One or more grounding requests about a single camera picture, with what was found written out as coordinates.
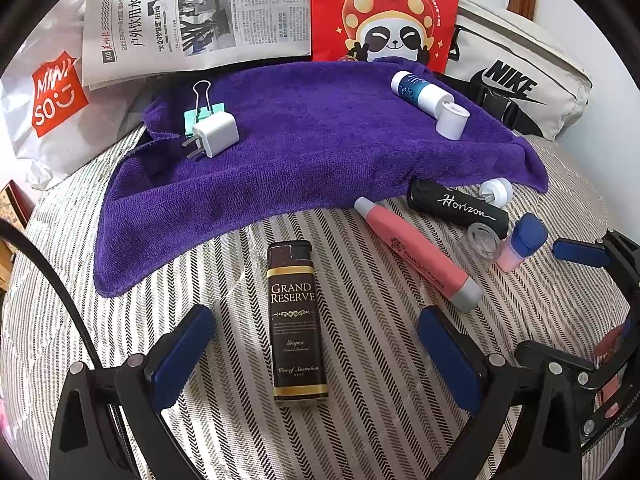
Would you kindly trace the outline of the person's hand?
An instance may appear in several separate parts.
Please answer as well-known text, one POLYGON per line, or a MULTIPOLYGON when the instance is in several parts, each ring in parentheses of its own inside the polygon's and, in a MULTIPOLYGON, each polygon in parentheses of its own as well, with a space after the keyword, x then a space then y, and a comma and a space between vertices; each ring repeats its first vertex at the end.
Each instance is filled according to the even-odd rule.
MULTIPOLYGON (((596 357, 601 361, 600 364, 606 364, 614 354, 622 348, 623 342, 630 330, 630 321, 627 320, 624 325, 620 324, 616 326, 612 330, 610 330, 605 336, 600 340, 597 344, 597 347, 594 349, 596 352, 596 357)), ((623 385, 625 369, 621 368, 620 371, 614 376, 601 390, 597 392, 597 400, 596 405, 600 408, 605 402, 608 402, 608 399, 616 393, 616 391, 623 385)), ((620 406, 615 403, 605 414, 605 418, 609 419, 616 414, 621 413, 620 406)), ((627 428, 629 425, 634 423, 634 419, 637 415, 629 415, 628 413, 621 419, 621 422, 618 422, 617 426, 622 428, 627 428)))

